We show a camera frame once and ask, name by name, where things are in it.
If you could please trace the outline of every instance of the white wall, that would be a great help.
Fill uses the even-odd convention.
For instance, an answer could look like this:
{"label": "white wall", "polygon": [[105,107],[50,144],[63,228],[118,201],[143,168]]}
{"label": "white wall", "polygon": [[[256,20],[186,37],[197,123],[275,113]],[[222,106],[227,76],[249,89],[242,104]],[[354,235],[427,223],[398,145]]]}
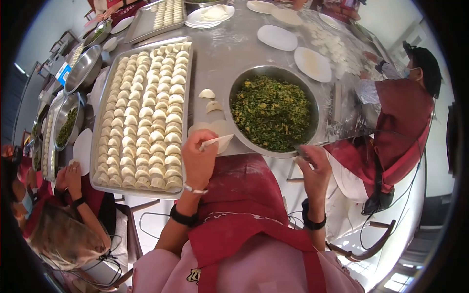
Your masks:
{"label": "white wall", "polygon": [[358,14],[358,23],[374,33],[386,49],[423,18],[411,0],[369,0],[360,5]]}
{"label": "white wall", "polygon": [[43,63],[52,45],[66,31],[79,35],[87,22],[84,15],[91,9],[87,0],[49,0],[31,24],[23,39],[16,63],[29,72],[35,62]]}

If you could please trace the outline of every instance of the hand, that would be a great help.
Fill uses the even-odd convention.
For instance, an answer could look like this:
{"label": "hand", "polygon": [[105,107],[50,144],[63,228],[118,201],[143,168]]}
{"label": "hand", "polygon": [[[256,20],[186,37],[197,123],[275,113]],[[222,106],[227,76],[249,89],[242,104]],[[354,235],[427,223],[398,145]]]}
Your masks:
{"label": "hand", "polygon": [[82,171],[79,162],[73,162],[73,164],[67,167],[67,171],[65,173],[65,181],[68,185],[68,192],[74,201],[82,197],[81,174]]}
{"label": "hand", "polygon": [[103,19],[108,19],[109,17],[111,17],[111,15],[116,12],[117,10],[119,10],[119,8],[121,8],[122,6],[124,6],[124,2],[123,1],[119,1],[118,3],[112,5],[110,8],[108,8],[106,10],[106,12],[104,13],[103,15]]}
{"label": "hand", "polygon": [[378,61],[378,57],[371,52],[363,51],[363,55],[365,55],[366,58],[370,59],[371,61],[375,63]]}
{"label": "hand", "polygon": [[65,167],[57,172],[57,178],[55,179],[55,188],[59,192],[64,192],[68,187],[67,180],[65,178],[67,168],[68,167]]}
{"label": "hand", "polygon": [[31,189],[38,187],[36,172],[32,167],[29,168],[28,173],[26,174],[26,186],[28,185],[31,187]]}
{"label": "hand", "polygon": [[304,189],[310,203],[310,211],[311,207],[324,209],[325,193],[332,174],[331,164],[324,149],[315,145],[301,145],[300,147],[309,157],[310,163],[314,167],[314,170],[311,169],[310,164],[301,157],[296,159],[296,163],[300,166],[304,175]]}
{"label": "hand", "polygon": [[360,71],[360,79],[370,79],[370,74],[366,71]]}
{"label": "hand", "polygon": [[208,145],[200,151],[202,142],[217,138],[218,135],[208,129],[194,131],[182,147],[182,159],[186,168],[186,183],[193,189],[204,190],[213,174],[218,143]]}

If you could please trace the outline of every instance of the white plate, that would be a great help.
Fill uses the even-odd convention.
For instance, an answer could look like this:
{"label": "white plate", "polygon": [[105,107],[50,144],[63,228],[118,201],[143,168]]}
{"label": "white plate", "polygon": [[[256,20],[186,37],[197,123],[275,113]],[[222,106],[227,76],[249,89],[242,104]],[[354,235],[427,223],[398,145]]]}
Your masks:
{"label": "white plate", "polygon": [[336,30],[340,30],[340,25],[339,25],[339,24],[337,23],[337,21],[336,21],[335,19],[333,19],[332,17],[320,13],[320,14],[319,14],[319,18],[322,19],[322,21],[324,21],[324,22],[325,22],[326,24],[328,24],[330,27],[333,27],[333,28],[335,28]]}
{"label": "white plate", "polygon": [[316,51],[304,47],[295,50],[295,63],[304,74],[322,83],[332,79],[329,59]]}
{"label": "white plate", "polygon": [[222,19],[216,20],[216,21],[206,21],[206,20],[200,20],[200,16],[202,16],[202,13],[207,10],[210,7],[207,8],[199,8],[196,11],[192,12],[187,16],[187,21],[191,24],[209,24],[209,23],[218,23],[222,22],[224,20],[227,20],[228,18],[232,17],[235,14],[235,8],[233,6],[226,5],[227,8],[227,13],[228,15],[224,16]]}
{"label": "white plate", "polygon": [[83,130],[73,144],[73,160],[80,162],[82,175],[85,176],[90,172],[91,157],[91,138],[93,132],[87,128]]}
{"label": "white plate", "polygon": [[277,6],[273,5],[272,3],[263,1],[248,1],[246,5],[252,11],[264,14],[270,14],[272,9],[277,8]]}
{"label": "white plate", "polygon": [[135,16],[127,17],[119,21],[118,24],[111,30],[112,34],[117,34],[118,32],[124,30],[126,27],[128,27],[132,21],[134,20]]}
{"label": "white plate", "polygon": [[261,27],[257,37],[265,44],[283,51],[293,51],[298,46],[294,33],[270,24]]}

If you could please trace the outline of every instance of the metal baking tray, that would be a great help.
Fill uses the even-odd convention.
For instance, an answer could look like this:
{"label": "metal baking tray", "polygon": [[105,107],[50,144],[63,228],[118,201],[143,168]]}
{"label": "metal baking tray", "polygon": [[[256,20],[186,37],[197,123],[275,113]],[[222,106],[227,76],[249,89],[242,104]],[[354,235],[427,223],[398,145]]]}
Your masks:
{"label": "metal baking tray", "polygon": [[182,3],[182,22],[180,23],[173,23],[168,26],[164,26],[160,29],[153,30],[153,23],[155,21],[155,12],[151,11],[153,6],[157,6],[159,3],[164,2],[166,0],[159,0],[150,4],[147,4],[137,11],[135,14],[135,19],[130,25],[129,31],[125,36],[124,43],[128,44],[135,44],[146,40],[148,38],[154,37],[156,35],[162,34],[164,32],[175,30],[180,28],[184,25],[187,20],[186,15],[186,6],[182,0],[178,0]]}
{"label": "metal baking tray", "polygon": [[[96,119],[95,119],[94,127],[93,127],[93,138],[91,140],[91,156],[90,156],[90,183],[94,189],[101,190],[104,192],[110,192],[110,193],[136,195],[136,196],[160,198],[160,199],[175,200],[181,197],[183,189],[178,193],[169,193],[165,191],[158,192],[158,191],[153,191],[153,190],[141,190],[141,189],[123,188],[123,187],[118,188],[118,187],[113,187],[113,186],[104,187],[104,186],[97,185],[93,181],[93,179],[95,177],[96,169],[98,167],[98,148],[99,148],[98,141],[99,141],[99,138],[101,137],[101,130],[103,128],[102,117],[106,109],[107,98],[109,96],[109,93],[111,92],[111,84],[113,82],[114,75],[117,71],[117,67],[119,66],[119,60],[122,57],[130,57],[131,55],[136,54],[136,53],[138,54],[141,51],[151,52],[151,50],[159,48],[162,45],[182,43],[182,42],[192,42],[192,38],[191,37],[177,37],[177,38],[171,38],[171,39],[164,40],[164,41],[158,41],[155,43],[146,44],[140,47],[130,49],[115,57],[111,65],[111,68],[109,69],[109,74],[107,75],[107,78],[103,87],[103,91],[101,93],[101,97],[99,98],[99,109],[98,109],[98,113],[96,114]],[[192,43],[192,45],[189,48],[189,62],[187,64],[186,84],[184,85],[185,92],[184,92],[184,97],[183,97],[184,104],[183,104],[183,110],[182,110],[183,113],[182,113],[182,144],[181,145],[184,145],[187,140],[190,74],[192,70],[193,56],[194,56],[194,49],[193,49],[193,43]],[[144,80],[143,86],[144,88],[147,86],[147,80]],[[186,178],[186,170],[184,168],[184,163],[182,163],[182,181],[183,182],[185,178]]]}

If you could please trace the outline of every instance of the black wristband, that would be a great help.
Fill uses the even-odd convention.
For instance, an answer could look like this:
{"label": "black wristband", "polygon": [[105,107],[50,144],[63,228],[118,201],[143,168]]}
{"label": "black wristband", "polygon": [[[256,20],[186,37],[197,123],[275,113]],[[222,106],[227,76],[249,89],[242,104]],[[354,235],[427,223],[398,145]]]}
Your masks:
{"label": "black wristband", "polygon": [[324,227],[325,225],[325,220],[326,220],[325,213],[324,213],[324,221],[322,221],[321,223],[314,223],[308,218],[308,211],[310,210],[308,199],[305,199],[303,203],[301,204],[301,206],[303,207],[302,216],[303,216],[304,226],[310,230],[322,229],[322,227]]}
{"label": "black wristband", "polygon": [[189,217],[189,216],[181,215],[180,213],[178,213],[178,211],[176,210],[176,204],[173,205],[173,208],[171,209],[169,216],[173,218],[173,220],[178,222],[179,224],[183,224],[188,227],[192,227],[199,220],[199,216],[197,214]]}
{"label": "black wristband", "polygon": [[82,196],[79,199],[77,199],[76,201],[73,201],[72,207],[76,210],[78,208],[78,206],[80,204],[83,204],[83,203],[85,203],[85,198]]}

